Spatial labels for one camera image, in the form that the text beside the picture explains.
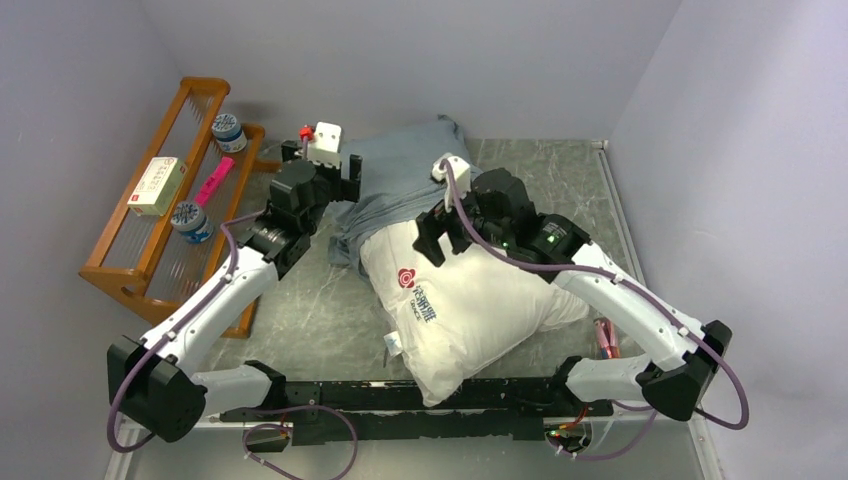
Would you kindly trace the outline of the white pillow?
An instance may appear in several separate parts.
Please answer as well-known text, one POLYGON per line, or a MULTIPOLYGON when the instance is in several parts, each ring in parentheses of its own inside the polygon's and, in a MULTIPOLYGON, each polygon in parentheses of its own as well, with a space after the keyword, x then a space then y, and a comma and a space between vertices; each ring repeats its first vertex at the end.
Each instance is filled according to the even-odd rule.
POLYGON ((373 233, 360 264, 389 324, 390 356, 400 356, 426 407, 448 399, 538 331, 585 318, 586 302, 478 245, 447 253, 436 267, 413 248, 412 221, 373 233))

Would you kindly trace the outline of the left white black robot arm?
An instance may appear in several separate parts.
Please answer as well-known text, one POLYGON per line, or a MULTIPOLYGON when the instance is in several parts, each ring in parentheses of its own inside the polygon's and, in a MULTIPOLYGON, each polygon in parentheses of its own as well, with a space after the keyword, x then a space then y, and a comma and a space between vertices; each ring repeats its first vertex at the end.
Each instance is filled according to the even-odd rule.
POLYGON ((118 440, 129 418, 150 438, 175 442, 202 418, 232 410, 277 418, 289 406, 284 374, 260 361, 202 372, 199 365, 238 314, 292 269, 332 202, 360 198, 363 158, 309 147, 283 162, 265 207, 221 224, 228 258, 188 300, 139 339, 107 351, 110 410, 106 438, 120 453, 146 444, 118 440))

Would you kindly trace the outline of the blue grey pillow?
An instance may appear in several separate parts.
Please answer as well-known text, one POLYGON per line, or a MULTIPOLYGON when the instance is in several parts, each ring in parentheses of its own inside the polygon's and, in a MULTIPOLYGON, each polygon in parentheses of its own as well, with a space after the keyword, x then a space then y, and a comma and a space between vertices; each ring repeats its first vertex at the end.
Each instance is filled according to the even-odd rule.
POLYGON ((328 244, 329 262, 364 275, 360 248, 365 240, 386 226, 415 219, 443 199, 445 187, 433 180, 431 170, 446 153, 471 160, 463 128, 444 115, 345 141, 343 173, 349 173, 350 156, 362 158, 360 197, 356 202, 334 202, 326 210, 336 225, 328 244))

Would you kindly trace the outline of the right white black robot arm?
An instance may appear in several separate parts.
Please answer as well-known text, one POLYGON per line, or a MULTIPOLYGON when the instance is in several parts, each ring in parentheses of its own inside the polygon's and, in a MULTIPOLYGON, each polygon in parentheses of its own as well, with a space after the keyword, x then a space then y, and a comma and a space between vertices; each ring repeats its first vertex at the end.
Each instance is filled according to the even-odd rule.
POLYGON ((573 356, 555 375, 549 398, 572 415, 595 401, 642 401, 658 413, 688 421, 718 370, 735 374, 723 358, 731 330, 671 307, 619 267, 573 221, 540 213, 522 181, 505 169, 472 177, 457 157, 440 160, 431 175, 446 191, 416 219, 414 249, 434 266, 446 261, 440 240, 459 255, 478 245, 496 259, 535 274, 586 301, 642 349, 633 358, 573 356))

